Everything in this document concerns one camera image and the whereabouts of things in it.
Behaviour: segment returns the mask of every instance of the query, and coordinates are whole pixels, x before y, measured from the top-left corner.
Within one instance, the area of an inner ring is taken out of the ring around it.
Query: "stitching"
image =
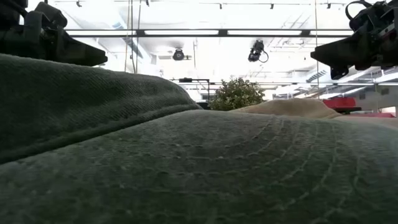
[[[179,176],[181,176],[181,175],[192,175],[192,174],[193,174],[193,175],[205,175],[205,176],[212,176],[212,177],[215,177],[215,176],[219,176],[219,175],[238,175],[238,174],[241,173],[241,172],[249,172],[250,170],[258,170],[258,169],[261,169],[262,167],[269,166],[269,165],[271,165],[271,164],[273,164],[273,163],[275,163],[275,162],[281,160],[283,157],[285,157],[285,155],[286,155],[293,147],[295,147],[295,146],[294,146],[294,142],[297,140],[297,136],[298,136],[298,133],[299,133],[299,129],[300,129],[301,124],[302,124],[301,121],[299,122],[299,124],[297,124],[297,131],[296,131],[296,133],[295,133],[295,135],[294,135],[294,137],[293,137],[292,143],[290,144],[289,148],[288,148],[287,150],[285,150],[279,157],[276,157],[276,158],[274,158],[273,160],[268,161],[268,162],[266,162],[266,163],[260,164],[259,166],[252,166],[250,169],[236,169],[236,170],[228,170],[228,171],[224,171],[224,172],[214,172],[214,171],[213,171],[213,172],[194,172],[194,173],[192,173],[192,172],[176,172],[176,171],[174,171],[174,170],[170,170],[170,171],[167,172],[167,173],[173,174],[173,175],[179,175]],[[270,141],[266,146],[260,148],[260,150],[258,150],[257,152],[251,152],[251,153],[247,154],[246,156],[236,156],[236,157],[223,157],[223,156],[220,156],[220,157],[217,157],[217,158],[187,156],[187,157],[185,157],[185,158],[186,158],[187,161],[188,161],[188,160],[206,160],[206,161],[216,161],[216,162],[217,162],[217,161],[224,160],[224,159],[236,159],[236,160],[240,160],[240,159],[244,159],[244,158],[247,157],[247,156],[255,155],[255,154],[258,154],[258,152],[264,151],[266,148],[268,148],[268,146],[269,146],[271,143],[272,143],[272,139],[271,139],[271,141]],[[169,145],[169,146],[176,146],[176,145],[177,145],[177,147],[181,147],[181,145],[179,145],[179,144],[168,144],[168,145]],[[156,158],[156,159],[181,159],[180,156],[154,156],[153,154],[148,153],[148,152],[145,152],[145,153],[137,152],[137,153],[135,153],[134,155],[135,155],[135,156],[141,156],[141,157],[149,156],[149,157],[153,157],[153,158]],[[301,166],[299,166],[299,169],[298,169],[296,172],[302,170],[302,168],[306,165],[306,163],[307,163],[308,160],[311,158],[311,156],[312,156],[312,153],[310,153],[310,154],[308,155],[306,161],[304,161],[303,164],[302,164]],[[164,170],[155,170],[155,169],[150,168],[150,167],[148,167],[147,169],[150,169],[150,170],[153,171],[153,172],[156,172],[156,171],[157,171],[157,172],[164,172]],[[277,182],[273,182],[273,183],[271,183],[270,185],[275,185],[275,184],[278,184],[278,182],[283,182],[283,181],[285,181],[285,180],[282,180],[282,181],[281,181],[281,180],[278,180]]]
[[[224,216],[224,215],[217,215],[217,209],[213,208],[210,210],[209,215],[195,215],[192,216],[191,214],[186,213],[177,213],[177,212],[155,212],[155,213],[146,213],[146,212],[136,212],[135,214],[141,215],[143,217],[147,217],[149,219],[153,219],[155,217],[164,217],[166,220],[172,219],[175,221],[176,218],[182,218],[186,222],[191,222],[192,218],[194,219],[204,219],[206,220],[205,224],[212,224],[216,223],[217,220],[224,220],[228,222],[235,221],[235,218],[244,218],[247,216],[247,213],[238,213],[238,214],[231,214],[231,216]]]
[[[225,146],[225,148],[228,148],[228,150],[227,150],[226,152],[224,152],[224,154],[228,153],[228,151],[230,150],[230,148],[233,147],[233,146],[242,145],[243,143],[250,142],[250,141],[252,141],[252,140],[258,138],[258,136],[266,129],[266,127],[269,125],[270,122],[271,122],[271,121],[269,121],[269,122],[261,129],[261,131],[260,131],[257,135],[254,135],[251,139],[245,140],[245,141],[243,141],[243,142],[239,142],[239,143],[237,143],[237,144],[235,144],[235,145],[232,145],[232,146],[228,146],[228,145]],[[280,129],[278,130],[277,134],[276,134],[264,147],[262,147],[262,148],[261,148],[260,150],[258,150],[257,152],[251,152],[251,153],[247,154],[246,156],[243,156],[243,155],[237,156],[236,159],[244,159],[245,157],[247,157],[247,156],[250,155],[250,154],[258,154],[258,152],[264,151],[264,149],[268,148],[268,147],[271,145],[271,143],[274,142],[275,139],[276,139],[277,137],[280,136],[280,133],[282,132],[282,129],[283,129],[283,127],[284,127],[284,123],[285,123],[285,120],[282,119],[282,124],[281,124]]]
[[[333,149],[333,157],[332,157],[332,161],[329,163],[329,167],[328,169],[325,171],[325,173],[323,174],[322,178],[320,179],[319,183],[316,184],[312,189],[310,189],[309,191],[304,192],[302,195],[298,196],[297,198],[293,198],[291,200],[289,200],[286,203],[280,203],[274,207],[271,208],[271,210],[281,210],[284,211],[286,210],[289,206],[307,198],[308,196],[310,196],[310,194],[316,192],[326,181],[326,179],[328,178],[328,176],[330,176],[332,174],[332,170],[333,170],[333,166],[336,162],[336,158],[337,158],[337,141],[336,141],[336,134],[333,128],[333,125],[331,126],[332,128],[332,133],[333,133],[333,137],[335,139],[335,146]]]
[[[271,121],[273,121],[273,120],[275,120],[275,116],[273,116],[272,119],[268,119],[268,120],[267,120],[267,123],[264,125],[264,127],[262,127],[262,128],[260,129],[260,131],[259,131],[257,134],[255,134],[253,137],[251,137],[250,139],[243,140],[243,141],[238,142],[238,143],[233,144],[233,145],[226,145],[225,147],[236,147],[236,146],[240,146],[240,145],[243,145],[244,143],[250,142],[250,141],[252,141],[252,140],[258,138],[258,137],[266,130],[266,128],[268,128],[268,125],[270,125],[270,124],[271,124]]]
[[[282,128],[280,128],[279,129],[279,132],[265,145],[265,146],[263,146],[263,147],[261,147],[258,151],[256,151],[256,152],[250,152],[250,153],[248,153],[248,154],[246,154],[246,156],[243,156],[243,155],[239,155],[239,156],[235,156],[235,157],[225,157],[225,156],[219,156],[219,157],[217,157],[217,158],[210,158],[210,157],[200,157],[200,156],[187,156],[187,157],[185,157],[185,158],[187,158],[187,159],[191,159],[191,160],[207,160],[207,161],[218,161],[218,160],[223,160],[223,159],[244,159],[245,157],[247,157],[247,156],[253,156],[253,155],[256,155],[256,154],[258,154],[259,152],[263,152],[263,151],[265,151],[265,149],[267,149],[270,145],[271,145],[271,143],[273,143],[274,141],[275,141],[275,139],[277,138],[277,137],[279,137],[279,135],[280,135],[280,132],[282,131]],[[293,141],[292,141],[292,144],[289,146],[289,148],[288,148],[288,150],[290,149],[290,147],[293,145],[293,143],[295,142],[295,139],[297,138],[297,134],[298,134],[298,132],[296,132],[296,134],[295,134],[295,136],[294,136],[294,138],[293,138]],[[117,139],[117,140],[115,140],[115,141],[124,141],[124,142],[129,142],[129,140],[126,140],[126,139],[124,139],[124,138],[119,138],[119,139]],[[153,143],[153,141],[143,141],[143,140],[132,140],[132,142],[141,142],[141,143]],[[239,142],[239,143],[237,143],[237,144],[235,144],[235,145],[232,145],[232,146],[238,146],[238,145],[240,145],[240,144],[242,144],[243,142]],[[175,147],[203,147],[203,145],[194,145],[194,144],[183,144],[183,145],[181,145],[181,144],[175,144],[175,143],[164,143],[164,142],[161,142],[161,144],[163,144],[163,145],[165,145],[165,146],[175,146]],[[288,150],[286,150],[286,151],[284,151],[284,153],[282,153],[281,154],[281,156],[280,157],[277,157],[277,158],[275,158],[274,160],[275,161],[277,161],[277,160],[280,160],[282,157],[284,157],[285,156],[285,154],[287,153],[287,151]],[[148,153],[148,152],[145,152],[145,153],[139,153],[139,152],[137,152],[137,153],[135,153],[134,155],[137,155],[137,156],[151,156],[151,157],[154,157],[154,158],[157,158],[157,157],[155,157],[154,155],[152,155],[151,153]],[[179,159],[180,157],[178,157],[178,156],[159,156],[158,158],[163,158],[163,159]]]
[[[312,155],[313,155],[313,148],[315,143],[317,142],[318,139],[318,124],[316,124],[316,131],[315,131],[315,137],[314,140],[311,144],[311,148],[310,148],[310,152],[308,153],[307,158],[303,161],[303,163],[301,165],[299,165],[295,170],[293,170],[292,172],[290,172],[289,174],[286,174],[283,176],[283,178],[279,179],[279,180],[275,180],[271,183],[271,185],[277,185],[277,184],[281,184],[283,181],[288,180],[292,177],[294,177],[295,174],[299,173],[300,171],[304,170],[304,167],[307,165],[308,161],[311,159]]]
[[[351,189],[349,190],[349,192],[347,194],[341,196],[339,202],[337,203],[337,205],[335,207],[329,209],[329,211],[325,212],[323,214],[323,216],[312,220],[310,222],[310,224],[317,224],[317,223],[324,222],[324,221],[328,222],[328,217],[330,217],[331,215],[333,215],[336,212],[341,212],[342,211],[341,206],[344,205],[344,203],[347,201],[347,199],[354,192],[354,188],[356,188],[356,185],[358,183],[359,175],[360,175],[360,172],[361,172],[360,166],[359,166],[359,161],[360,161],[360,158],[357,157],[357,160],[356,160],[356,173],[355,173],[355,176],[354,176],[354,179],[353,179],[353,186],[351,186]]]

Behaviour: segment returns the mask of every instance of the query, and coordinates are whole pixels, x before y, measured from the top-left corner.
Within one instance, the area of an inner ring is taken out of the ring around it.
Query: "fluorescent light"
[[[317,83],[310,83],[311,86],[318,86]],[[333,85],[333,83],[319,83],[320,86],[324,85],[324,86],[328,86],[328,85]]]
[[[216,35],[218,30],[145,30],[147,35]]]
[[[376,83],[382,83],[382,82],[386,82],[386,81],[393,80],[396,78],[398,78],[398,72],[388,74],[388,75],[383,75],[382,77],[379,77],[379,78],[375,79],[374,81]]]
[[[398,85],[398,83],[378,83],[378,85],[395,86]]]
[[[120,35],[134,35],[136,31],[131,30],[66,30],[69,35],[73,37],[79,36],[120,36]]]
[[[329,99],[329,98],[338,96],[338,95],[340,95],[340,94],[341,94],[341,93],[327,93],[327,94],[320,95],[320,96],[319,96],[319,99],[325,100],[325,99]]]
[[[229,35],[300,35],[300,30],[231,30]]]
[[[310,35],[353,35],[352,30],[313,30]]]
[[[179,82],[178,80],[177,80],[177,82],[176,83],[183,83],[183,85],[200,85],[200,84],[208,84],[207,82],[205,82],[205,81],[202,81],[202,82],[198,82],[198,81],[192,81],[192,82],[190,82],[190,83],[184,83],[184,82]]]
[[[364,72],[358,72],[357,74],[350,75],[348,77],[340,78],[337,82],[338,83],[346,83],[346,82],[349,82],[349,81],[353,81],[353,80],[355,80],[355,79],[357,79],[357,78],[359,78],[359,77],[361,77],[363,75],[365,75]]]
[[[260,85],[291,85],[293,83],[261,83]]]
[[[276,95],[281,95],[281,94],[286,94],[286,93],[294,94],[294,90],[297,88],[299,88],[298,85],[278,86],[275,93],[276,93]]]
[[[266,90],[274,90],[275,89],[275,86],[273,86],[273,85],[259,85],[259,86]]]
[[[297,87],[299,87],[299,88],[311,88],[311,85],[309,83],[298,83]]]
[[[337,85],[348,85],[348,86],[371,86],[374,83],[338,83]]]
[[[363,89],[365,89],[365,88],[366,88],[366,87],[355,88],[355,89],[353,89],[353,90],[350,90],[350,91],[345,92],[344,94],[345,94],[345,95],[347,95],[347,94],[352,94],[352,93],[355,93],[355,92],[357,92],[357,91],[359,91],[359,90],[363,90]]]
[[[297,95],[297,96],[295,96],[294,98],[300,98],[300,99],[302,99],[302,98],[309,98],[309,97],[312,97],[312,96],[314,96],[314,95],[316,95],[317,93],[302,93],[302,94],[300,94],[300,95]]]

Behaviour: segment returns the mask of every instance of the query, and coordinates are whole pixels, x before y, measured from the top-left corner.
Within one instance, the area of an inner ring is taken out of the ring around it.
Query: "security camera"
[[[176,49],[173,55],[174,60],[183,60],[185,58],[182,49]]]
[[[262,53],[265,53],[267,55],[267,60],[265,62],[262,62],[260,60],[260,56]],[[268,56],[267,52],[264,51],[264,43],[262,42],[262,40],[256,40],[256,43],[254,43],[253,47],[250,50],[248,59],[249,59],[249,62],[260,61],[262,63],[266,63],[268,61],[269,56]]]

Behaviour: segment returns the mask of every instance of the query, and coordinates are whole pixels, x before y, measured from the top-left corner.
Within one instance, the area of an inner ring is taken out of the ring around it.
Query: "white ceiling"
[[[39,0],[30,0],[29,8],[33,9],[37,2]],[[316,2],[315,6],[315,0],[152,0],[147,6],[143,0],[140,13],[140,0],[134,0],[132,26],[131,5],[127,0],[80,1],[82,7],[78,7],[75,0],[49,0],[68,18],[67,29],[112,29],[117,22],[124,24],[125,29],[349,29],[345,5],[351,0]],[[352,5],[350,13],[355,15],[361,9],[359,5]],[[248,62],[250,48],[256,40],[250,37],[142,37],[135,41],[152,57],[172,55],[176,48],[182,48],[186,55],[195,58],[181,62],[158,59],[153,65],[148,56],[146,60],[139,60],[139,72],[158,75],[161,70],[164,78],[209,78],[213,82],[231,75],[258,82],[304,82],[317,67],[310,52],[317,45],[338,39],[263,38],[269,54],[264,64]],[[127,70],[134,71],[129,59],[131,49],[121,38],[85,42],[96,42],[103,47],[111,56],[113,66],[118,65],[115,70],[123,70],[126,64]]]

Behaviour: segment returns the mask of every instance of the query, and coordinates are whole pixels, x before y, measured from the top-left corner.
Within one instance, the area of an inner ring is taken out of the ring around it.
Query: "green shrub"
[[[242,78],[231,78],[229,82],[222,80],[222,86],[216,90],[215,97],[210,101],[212,110],[229,111],[262,102],[263,91],[258,83],[244,81]]]

